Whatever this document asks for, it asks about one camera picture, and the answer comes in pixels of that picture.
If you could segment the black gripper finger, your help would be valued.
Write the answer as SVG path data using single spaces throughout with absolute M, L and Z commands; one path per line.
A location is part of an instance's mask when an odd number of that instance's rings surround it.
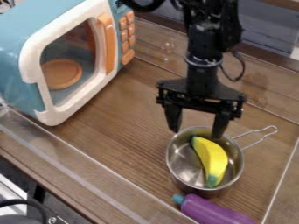
M 230 112 L 218 113 L 216 115 L 216 120 L 213 124 L 213 132 L 212 132 L 213 139 L 222 138 L 226 128 L 229 127 L 229 124 L 230 124 Z
M 165 106 L 165 114 L 170 130 L 178 133 L 183 121 L 183 108 L 178 105 L 167 104 Z

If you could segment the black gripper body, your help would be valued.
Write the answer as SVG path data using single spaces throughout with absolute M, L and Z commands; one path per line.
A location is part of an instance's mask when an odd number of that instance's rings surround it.
M 224 65 L 189 65 L 187 76 L 157 83 L 159 94 L 157 102 L 163 106 L 174 104 L 182 109 L 200 110 L 218 114 L 230 112 L 230 120 L 242 117 L 246 96 L 220 80 Z

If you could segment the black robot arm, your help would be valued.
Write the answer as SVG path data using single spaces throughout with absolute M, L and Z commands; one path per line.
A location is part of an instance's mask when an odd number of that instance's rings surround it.
M 216 115 L 212 137 L 222 138 L 230 121 L 242 116 L 246 96 L 220 81 L 224 53 L 233 52 L 242 38 L 240 0 L 121 0 L 134 11 L 150 12 L 171 1 L 182 11 L 189 37 L 185 57 L 187 75 L 157 83 L 157 102 L 165 108 L 170 129 L 181 130 L 183 110 L 200 110 Z

